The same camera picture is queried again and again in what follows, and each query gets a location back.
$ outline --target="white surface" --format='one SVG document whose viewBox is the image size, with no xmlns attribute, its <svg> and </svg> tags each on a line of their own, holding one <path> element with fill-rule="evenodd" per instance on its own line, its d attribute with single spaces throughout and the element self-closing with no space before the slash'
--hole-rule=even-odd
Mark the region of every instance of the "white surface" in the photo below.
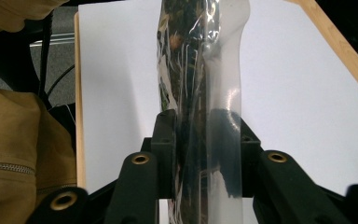
<svg viewBox="0 0 358 224">
<path fill-rule="evenodd" d="M 358 84 L 299 6 L 250 2 L 241 42 L 242 118 L 264 149 L 289 153 L 316 183 L 345 194 L 358 183 Z M 79 7 L 90 192 L 116 179 L 124 158 L 152 134 L 159 10 L 156 0 Z M 244 203 L 244 223 L 255 223 Z"/>
</svg>

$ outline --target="jacket zipper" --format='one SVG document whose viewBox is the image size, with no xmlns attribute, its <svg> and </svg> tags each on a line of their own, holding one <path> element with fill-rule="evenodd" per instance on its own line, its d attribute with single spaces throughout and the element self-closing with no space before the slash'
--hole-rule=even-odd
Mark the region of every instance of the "jacket zipper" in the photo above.
<svg viewBox="0 0 358 224">
<path fill-rule="evenodd" d="M 10 171 L 26 175 L 34 175 L 34 169 L 28 166 L 12 164 L 12 163 L 2 163 L 0 162 L 0 170 Z"/>
<path fill-rule="evenodd" d="M 28 167 L 28 166 L 13 164 L 13 163 L 0 162 L 0 170 L 20 173 L 20 174 L 25 174 L 25 175 L 35 175 L 35 171 L 33 168 Z M 68 187 L 77 187 L 77 184 L 76 183 L 64 184 L 64 185 L 53 186 L 53 187 L 48 187 L 48 188 L 43 188 L 43 189 L 37 189 L 36 193 L 37 194 L 50 193 L 55 190 L 64 189 L 64 188 L 68 188 Z"/>
<path fill-rule="evenodd" d="M 59 189 L 65 189 L 65 188 L 70 188 L 70 187 L 77 187 L 77 184 L 64 184 L 64 185 L 53 186 L 53 187 L 48 187 L 48 188 L 43 188 L 43 189 L 37 189 L 36 194 L 50 193 L 50 192 L 54 192 Z"/>
</svg>

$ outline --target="tan leather jacket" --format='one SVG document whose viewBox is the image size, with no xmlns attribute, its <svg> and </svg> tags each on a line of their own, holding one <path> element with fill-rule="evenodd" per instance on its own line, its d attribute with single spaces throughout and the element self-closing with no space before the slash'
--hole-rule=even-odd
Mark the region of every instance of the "tan leather jacket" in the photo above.
<svg viewBox="0 0 358 224">
<path fill-rule="evenodd" d="M 75 185 L 69 133 L 34 94 L 0 90 L 0 223 L 25 223 L 46 195 Z"/>
<path fill-rule="evenodd" d="M 0 0 L 0 32 L 15 33 L 24 21 L 42 20 L 50 11 L 68 0 Z"/>
</svg>

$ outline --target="black chair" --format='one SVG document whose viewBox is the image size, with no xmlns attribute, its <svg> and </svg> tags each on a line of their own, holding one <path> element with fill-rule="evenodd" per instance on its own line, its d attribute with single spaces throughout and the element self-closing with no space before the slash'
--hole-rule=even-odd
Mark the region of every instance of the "black chair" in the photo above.
<svg viewBox="0 0 358 224">
<path fill-rule="evenodd" d="M 115 0 L 71 0 L 62 7 L 112 1 Z M 25 21 L 25 27 L 20 32 L 0 32 L 0 78 L 13 91 L 37 94 L 47 108 L 51 108 L 45 92 L 45 83 L 52 19 L 51 12 L 42 21 Z M 42 40 L 40 79 L 34 69 L 30 50 L 30 44 L 39 40 Z"/>
</svg>

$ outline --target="clear plastic wrap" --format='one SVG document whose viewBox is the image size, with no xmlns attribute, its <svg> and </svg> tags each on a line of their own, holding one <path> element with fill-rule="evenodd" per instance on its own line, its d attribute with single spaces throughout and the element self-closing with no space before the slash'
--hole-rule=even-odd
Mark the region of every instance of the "clear plastic wrap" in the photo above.
<svg viewBox="0 0 358 224">
<path fill-rule="evenodd" d="M 239 50 L 248 0 L 162 0 L 161 110 L 175 109 L 173 224 L 242 223 Z"/>
</svg>

